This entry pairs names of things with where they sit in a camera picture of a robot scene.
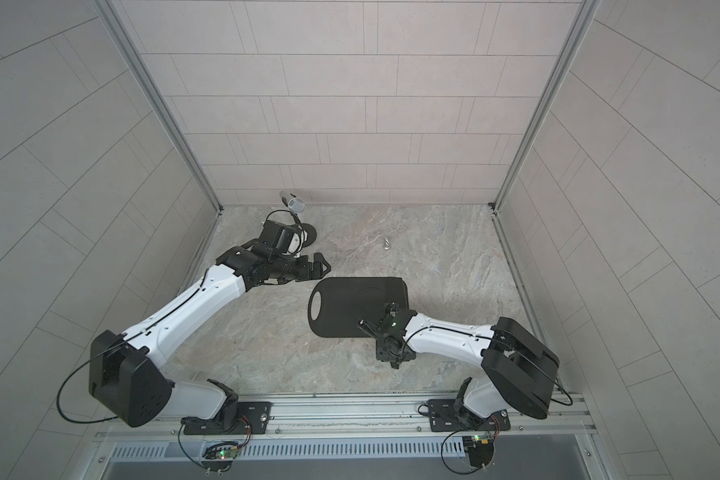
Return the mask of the black cutting board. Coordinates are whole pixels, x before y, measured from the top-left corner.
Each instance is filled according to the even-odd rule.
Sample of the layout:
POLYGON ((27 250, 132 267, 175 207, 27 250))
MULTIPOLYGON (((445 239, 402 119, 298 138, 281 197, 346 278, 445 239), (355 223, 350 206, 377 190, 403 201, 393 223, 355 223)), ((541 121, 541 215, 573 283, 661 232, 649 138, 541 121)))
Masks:
POLYGON ((402 278, 325 278, 310 295, 308 324, 322 338, 365 338, 360 321, 377 326, 392 303, 409 308, 408 289, 402 278))

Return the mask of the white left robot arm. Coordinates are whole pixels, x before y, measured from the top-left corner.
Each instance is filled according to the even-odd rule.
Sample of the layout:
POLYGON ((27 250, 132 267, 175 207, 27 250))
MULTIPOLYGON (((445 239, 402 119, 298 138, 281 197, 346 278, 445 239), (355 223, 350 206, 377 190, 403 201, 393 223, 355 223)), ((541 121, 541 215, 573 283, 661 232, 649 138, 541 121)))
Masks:
POLYGON ((331 270, 313 257, 235 246, 200 280, 150 317, 120 334, 107 330, 90 347, 90 395, 131 427, 179 417, 198 434, 230 432, 241 422, 238 395, 207 380, 173 382, 161 367, 216 312, 258 286, 320 280, 331 270))

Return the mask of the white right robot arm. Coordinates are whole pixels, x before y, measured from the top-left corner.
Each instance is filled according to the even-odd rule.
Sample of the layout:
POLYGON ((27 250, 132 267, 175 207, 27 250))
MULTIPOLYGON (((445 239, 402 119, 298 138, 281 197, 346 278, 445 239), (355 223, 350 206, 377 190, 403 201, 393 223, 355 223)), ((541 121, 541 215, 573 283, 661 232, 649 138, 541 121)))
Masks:
POLYGON ((377 359, 395 369, 418 354, 481 368, 482 377, 462 383, 448 414, 466 428, 475 429, 508 408, 534 419, 548 416, 559 359, 511 318, 464 325, 389 308, 380 320, 361 319, 358 328, 376 341, 377 359))

